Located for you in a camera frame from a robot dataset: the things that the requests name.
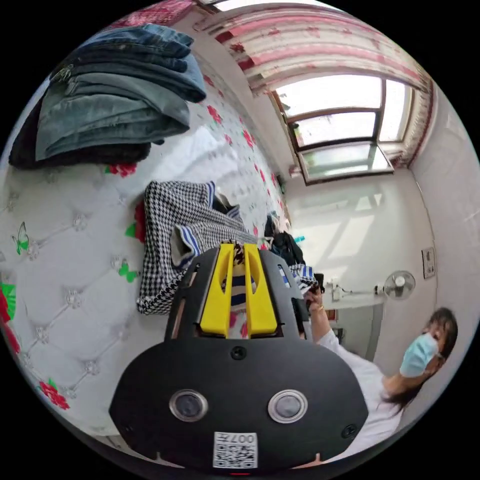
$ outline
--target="clothing pile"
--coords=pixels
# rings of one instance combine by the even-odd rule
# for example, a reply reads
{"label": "clothing pile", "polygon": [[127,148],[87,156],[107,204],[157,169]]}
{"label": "clothing pile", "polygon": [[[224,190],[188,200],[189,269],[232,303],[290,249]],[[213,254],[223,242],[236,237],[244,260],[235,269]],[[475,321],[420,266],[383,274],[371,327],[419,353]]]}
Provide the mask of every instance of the clothing pile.
{"label": "clothing pile", "polygon": [[[179,283],[192,260],[222,243],[256,244],[265,249],[267,241],[251,235],[238,205],[215,191],[215,184],[184,181],[152,181],[145,190],[145,256],[141,275],[138,311],[142,314],[170,312]],[[242,250],[235,256],[242,264]],[[302,292],[317,284],[306,265],[289,267]],[[245,274],[232,292],[232,308],[245,303]]]}
{"label": "clothing pile", "polygon": [[302,249],[297,245],[294,238],[288,232],[284,231],[280,225],[278,216],[274,212],[267,216],[265,237],[271,238],[271,251],[283,258],[289,267],[305,263]]}
{"label": "clothing pile", "polygon": [[192,43],[151,23],[94,35],[51,74],[10,164],[32,170],[134,163],[146,158],[151,143],[188,131],[187,102],[207,96]]}

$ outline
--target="black bag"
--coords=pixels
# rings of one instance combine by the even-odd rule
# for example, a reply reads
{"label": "black bag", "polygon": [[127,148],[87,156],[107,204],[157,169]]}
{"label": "black bag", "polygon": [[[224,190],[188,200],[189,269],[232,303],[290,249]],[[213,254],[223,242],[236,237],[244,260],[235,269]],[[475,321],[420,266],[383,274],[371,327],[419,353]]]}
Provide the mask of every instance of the black bag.
{"label": "black bag", "polygon": [[294,238],[289,233],[277,233],[273,237],[271,251],[282,257],[289,267],[305,264],[302,249],[295,243]]}

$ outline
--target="qr code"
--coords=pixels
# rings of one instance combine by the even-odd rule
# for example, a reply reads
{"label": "qr code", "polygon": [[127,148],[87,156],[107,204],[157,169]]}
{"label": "qr code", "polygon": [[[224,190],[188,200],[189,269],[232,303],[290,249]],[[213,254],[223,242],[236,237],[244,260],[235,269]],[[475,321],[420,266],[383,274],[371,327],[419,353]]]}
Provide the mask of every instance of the qr code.
{"label": "qr code", "polygon": [[220,469],[257,468],[257,434],[215,432],[213,466]]}

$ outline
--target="power outlet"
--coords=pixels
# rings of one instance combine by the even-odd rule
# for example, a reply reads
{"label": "power outlet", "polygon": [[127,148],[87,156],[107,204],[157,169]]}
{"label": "power outlet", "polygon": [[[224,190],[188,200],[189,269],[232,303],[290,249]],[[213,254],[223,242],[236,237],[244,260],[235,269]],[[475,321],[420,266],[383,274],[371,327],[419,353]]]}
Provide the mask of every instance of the power outlet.
{"label": "power outlet", "polygon": [[338,287],[335,287],[331,291],[331,299],[334,302],[338,302],[340,300],[340,289]]}

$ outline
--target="blue surgical mask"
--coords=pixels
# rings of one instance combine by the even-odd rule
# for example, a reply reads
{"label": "blue surgical mask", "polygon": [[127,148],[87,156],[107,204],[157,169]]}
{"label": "blue surgical mask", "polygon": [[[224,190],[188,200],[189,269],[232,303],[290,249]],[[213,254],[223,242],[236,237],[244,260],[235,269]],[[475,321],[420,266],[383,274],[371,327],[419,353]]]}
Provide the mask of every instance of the blue surgical mask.
{"label": "blue surgical mask", "polygon": [[433,357],[439,354],[439,344],[430,333],[418,336],[407,348],[400,374],[407,378],[423,375]]}

